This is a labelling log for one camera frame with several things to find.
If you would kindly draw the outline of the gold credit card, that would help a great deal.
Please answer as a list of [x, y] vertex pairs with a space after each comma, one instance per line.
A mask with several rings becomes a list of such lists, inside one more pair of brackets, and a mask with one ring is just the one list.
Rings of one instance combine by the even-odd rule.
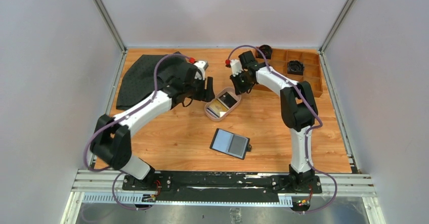
[[222, 102], [219, 100], [214, 100], [208, 106], [208, 109], [216, 115], [218, 118], [223, 117], [229, 110]]

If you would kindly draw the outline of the pink oval plastic tray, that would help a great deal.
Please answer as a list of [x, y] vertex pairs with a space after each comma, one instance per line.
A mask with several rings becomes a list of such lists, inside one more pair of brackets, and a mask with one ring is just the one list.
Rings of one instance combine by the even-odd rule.
[[226, 118], [240, 102], [241, 95], [235, 94], [233, 87], [226, 87], [212, 101], [206, 103], [204, 112], [210, 120], [219, 122]]

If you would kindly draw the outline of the aluminium frame rail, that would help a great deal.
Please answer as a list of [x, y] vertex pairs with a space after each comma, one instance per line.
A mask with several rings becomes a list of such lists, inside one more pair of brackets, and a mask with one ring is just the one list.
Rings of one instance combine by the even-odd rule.
[[76, 221], [85, 203], [113, 203], [133, 211], [154, 205], [287, 207], [303, 215], [326, 210], [341, 197], [362, 199], [369, 222], [385, 223], [367, 174], [319, 173], [293, 184], [287, 173], [156, 171], [153, 181], [145, 183], [114, 170], [79, 170], [62, 223]]

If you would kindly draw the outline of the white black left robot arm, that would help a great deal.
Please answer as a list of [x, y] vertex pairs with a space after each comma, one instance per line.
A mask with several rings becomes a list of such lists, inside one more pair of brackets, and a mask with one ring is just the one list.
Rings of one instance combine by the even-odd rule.
[[177, 105], [214, 99], [212, 77], [207, 77], [207, 61], [163, 62], [151, 67], [152, 92], [128, 110], [113, 117], [99, 117], [85, 150], [104, 161], [109, 168], [133, 176], [137, 186], [149, 190], [155, 184], [155, 169], [132, 153], [132, 137], [151, 120]]

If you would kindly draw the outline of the black VIP credit card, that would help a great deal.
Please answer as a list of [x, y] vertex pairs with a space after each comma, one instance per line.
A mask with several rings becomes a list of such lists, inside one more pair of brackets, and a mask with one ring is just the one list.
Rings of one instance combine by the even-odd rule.
[[227, 108], [232, 108], [238, 102], [229, 92], [223, 93], [219, 97], [219, 101], [222, 102]]

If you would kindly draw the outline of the black leather card holder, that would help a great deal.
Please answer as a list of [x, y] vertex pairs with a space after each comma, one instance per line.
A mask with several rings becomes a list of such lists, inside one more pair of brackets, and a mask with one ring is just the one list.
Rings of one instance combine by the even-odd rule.
[[209, 148], [241, 160], [252, 151], [250, 138], [220, 128], [216, 129]]

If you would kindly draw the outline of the rolled dark belt top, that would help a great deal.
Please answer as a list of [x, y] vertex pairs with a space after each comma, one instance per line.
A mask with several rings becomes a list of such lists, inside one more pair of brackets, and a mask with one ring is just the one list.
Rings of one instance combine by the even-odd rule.
[[256, 57], [257, 58], [263, 58], [263, 56], [265, 56], [266, 59], [270, 60], [272, 57], [272, 53], [273, 53], [273, 49], [271, 46], [267, 45], [267, 44], [263, 44], [261, 46], [258, 47], [258, 51], [256, 52]]

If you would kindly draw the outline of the dark green dotted cloth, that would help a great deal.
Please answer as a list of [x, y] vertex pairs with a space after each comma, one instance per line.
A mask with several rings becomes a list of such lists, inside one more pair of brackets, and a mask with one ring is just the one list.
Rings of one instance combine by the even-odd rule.
[[[157, 85], [172, 76], [182, 65], [188, 66], [186, 59], [176, 52], [176, 56], [164, 59], [157, 69]], [[128, 110], [154, 91], [153, 73], [164, 55], [141, 55], [122, 78], [116, 101], [117, 110]]]

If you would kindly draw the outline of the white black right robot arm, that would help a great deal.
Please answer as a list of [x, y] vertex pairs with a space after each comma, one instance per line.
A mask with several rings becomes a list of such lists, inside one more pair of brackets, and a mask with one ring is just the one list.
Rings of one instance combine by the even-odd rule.
[[295, 192], [302, 192], [315, 176], [311, 157], [311, 137], [316, 120], [319, 120], [311, 85], [287, 78], [268, 63], [259, 63], [251, 51], [239, 55], [237, 60], [227, 59], [230, 79], [237, 95], [249, 93], [260, 84], [280, 97], [281, 117], [289, 128], [292, 159], [288, 182]]

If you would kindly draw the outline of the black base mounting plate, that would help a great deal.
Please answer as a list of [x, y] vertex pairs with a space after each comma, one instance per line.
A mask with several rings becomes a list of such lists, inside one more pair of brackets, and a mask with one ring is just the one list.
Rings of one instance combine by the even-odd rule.
[[287, 174], [256, 172], [157, 171], [151, 182], [126, 175], [125, 191], [155, 191], [160, 201], [275, 203], [279, 194], [321, 194], [319, 177], [303, 188], [290, 187]]

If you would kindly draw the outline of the wooden compartment organizer box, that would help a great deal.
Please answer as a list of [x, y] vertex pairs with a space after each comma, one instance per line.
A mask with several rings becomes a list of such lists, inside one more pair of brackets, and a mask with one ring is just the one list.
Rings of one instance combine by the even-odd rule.
[[266, 44], [260, 46], [260, 50], [277, 72], [295, 81], [307, 81], [314, 97], [322, 96], [322, 70], [318, 53], [276, 49]]

